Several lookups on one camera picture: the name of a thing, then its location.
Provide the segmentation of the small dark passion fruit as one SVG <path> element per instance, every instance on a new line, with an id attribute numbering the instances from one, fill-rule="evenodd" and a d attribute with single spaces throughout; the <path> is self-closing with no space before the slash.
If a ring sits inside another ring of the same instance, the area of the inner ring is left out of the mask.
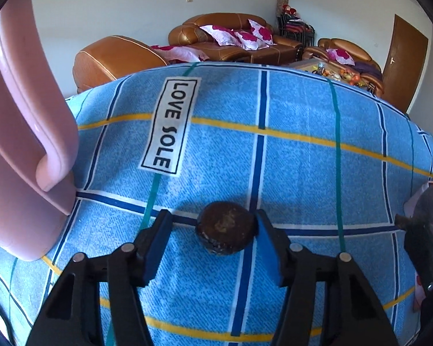
<path id="1" fill-rule="evenodd" d="M 195 232 L 209 252 L 232 255 L 253 240 L 256 217 L 236 203 L 212 202 L 199 213 Z"/>

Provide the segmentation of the blue plaid tablecloth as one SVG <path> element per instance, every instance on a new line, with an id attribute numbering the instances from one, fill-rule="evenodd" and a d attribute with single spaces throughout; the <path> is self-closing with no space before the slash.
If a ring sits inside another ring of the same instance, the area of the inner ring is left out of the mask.
<path id="1" fill-rule="evenodd" d="M 229 63 L 150 69 L 66 101 L 79 129 L 76 201 L 34 262 L 0 248 L 0 311 L 24 345 L 79 251 L 105 255 L 164 208 L 173 231 L 140 291 L 156 345 L 268 345 L 285 290 L 260 245 L 220 256 L 195 233 L 209 203 L 262 209 L 293 242 L 346 251 L 401 345 L 417 336 L 415 269 L 393 220 L 433 180 L 433 135 L 359 88 L 293 69 Z"/>

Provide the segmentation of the pink electric kettle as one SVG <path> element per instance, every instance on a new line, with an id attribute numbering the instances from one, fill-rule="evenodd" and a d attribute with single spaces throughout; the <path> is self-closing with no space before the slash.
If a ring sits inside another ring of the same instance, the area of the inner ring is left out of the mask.
<path id="1" fill-rule="evenodd" d="M 44 55 L 32 0 L 0 11 L 0 247 L 24 261 L 55 245 L 75 202 L 75 118 Z"/>

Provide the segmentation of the brown wooden door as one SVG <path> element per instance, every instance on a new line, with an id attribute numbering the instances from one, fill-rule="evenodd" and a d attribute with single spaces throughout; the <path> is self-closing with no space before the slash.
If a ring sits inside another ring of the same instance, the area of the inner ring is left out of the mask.
<path id="1" fill-rule="evenodd" d="M 422 76 L 429 39 L 398 15 L 383 70 L 382 98 L 400 110 L 408 111 Z"/>

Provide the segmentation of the wooden coffee table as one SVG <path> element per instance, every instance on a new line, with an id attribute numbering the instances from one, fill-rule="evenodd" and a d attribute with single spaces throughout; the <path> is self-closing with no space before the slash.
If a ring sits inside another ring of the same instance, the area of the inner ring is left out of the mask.
<path id="1" fill-rule="evenodd" d="M 289 67 L 320 75 L 348 85 L 354 85 L 359 88 L 367 88 L 369 85 L 369 82 L 353 69 L 339 63 L 330 63 L 317 58 L 293 62 L 289 64 Z"/>

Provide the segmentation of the brown leather three-seat sofa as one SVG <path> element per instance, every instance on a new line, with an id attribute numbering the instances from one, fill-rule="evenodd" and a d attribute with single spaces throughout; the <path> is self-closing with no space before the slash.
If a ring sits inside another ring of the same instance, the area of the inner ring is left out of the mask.
<path id="1" fill-rule="evenodd" d="M 170 45 L 203 51 L 212 61 L 285 65 L 300 59 L 303 46 L 263 18 L 245 13 L 194 16 L 169 32 Z"/>

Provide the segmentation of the brown leather ottoman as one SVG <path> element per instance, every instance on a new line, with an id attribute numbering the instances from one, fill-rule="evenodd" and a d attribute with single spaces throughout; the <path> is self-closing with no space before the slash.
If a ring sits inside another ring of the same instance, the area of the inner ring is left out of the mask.
<path id="1" fill-rule="evenodd" d="M 169 63 L 145 43 L 112 35 L 81 49 L 75 56 L 72 75 L 77 93 Z"/>

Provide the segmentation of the stacked dark chairs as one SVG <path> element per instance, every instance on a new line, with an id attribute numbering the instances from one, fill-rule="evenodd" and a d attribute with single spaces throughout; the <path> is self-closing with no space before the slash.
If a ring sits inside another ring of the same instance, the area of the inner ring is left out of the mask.
<path id="1" fill-rule="evenodd" d="M 278 15 L 278 30 L 281 36 L 301 42 L 303 47 L 314 43 L 315 29 L 288 4 L 282 6 Z"/>

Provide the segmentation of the floral pillow middle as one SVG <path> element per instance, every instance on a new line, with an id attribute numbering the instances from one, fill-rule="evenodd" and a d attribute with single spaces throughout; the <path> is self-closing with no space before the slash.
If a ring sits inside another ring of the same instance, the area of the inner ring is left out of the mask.
<path id="1" fill-rule="evenodd" d="M 247 51 L 257 51 L 268 48 L 269 45 L 247 31 L 233 31 L 238 40 L 238 45 Z"/>

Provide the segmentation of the floral pillow right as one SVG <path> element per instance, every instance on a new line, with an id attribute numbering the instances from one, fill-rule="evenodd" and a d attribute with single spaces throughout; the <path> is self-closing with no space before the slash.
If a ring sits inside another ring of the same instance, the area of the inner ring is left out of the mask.
<path id="1" fill-rule="evenodd" d="M 249 25 L 250 30 L 255 37 L 257 37 L 267 45 L 274 44 L 273 34 L 270 29 L 254 20 L 249 20 Z"/>

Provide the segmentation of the floral pillow left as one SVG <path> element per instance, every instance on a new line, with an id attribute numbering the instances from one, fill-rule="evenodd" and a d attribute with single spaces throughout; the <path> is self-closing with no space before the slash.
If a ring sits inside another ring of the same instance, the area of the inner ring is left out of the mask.
<path id="1" fill-rule="evenodd" d="M 240 47 L 233 32 L 225 27 L 209 24 L 201 26 L 200 29 L 209 34 L 219 46 Z"/>

